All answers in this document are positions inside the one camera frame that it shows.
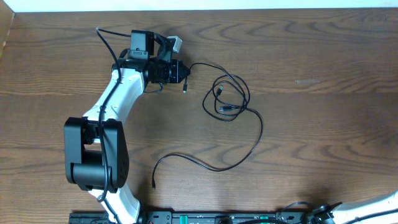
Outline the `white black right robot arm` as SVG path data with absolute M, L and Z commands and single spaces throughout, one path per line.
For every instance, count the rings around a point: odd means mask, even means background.
M 320 207 L 307 215 L 305 223 L 397 223 L 397 191 L 361 202 L 340 202 Z

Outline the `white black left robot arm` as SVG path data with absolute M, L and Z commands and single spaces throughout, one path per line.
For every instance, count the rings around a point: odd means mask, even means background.
M 69 183 L 96 197 L 111 223 L 142 223 L 141 204 L 127 184 L 129 154 L 124 123 L 148 83 L 180 83 L 190 70 L 173 54 L 182 40 L 148 30 L 132 30 L 130 46 L 110 52 L 111 79 L 99 100 L 64 125 L 65 173 Z

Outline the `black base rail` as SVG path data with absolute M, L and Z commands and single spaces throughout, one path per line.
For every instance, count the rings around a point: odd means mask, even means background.
M 274 220 L 288 224 L 310 223 L 304 212 L 274 212 L 274 213 L 198 213 L 152 211 L 139 215 L 137 224 L 217 224 L 242 223 L 260 220 L 261 223 L 272 223 Z M 69 224 L 90 223 L 121 223 L 106 212 L 74 212 L 69 215 Z

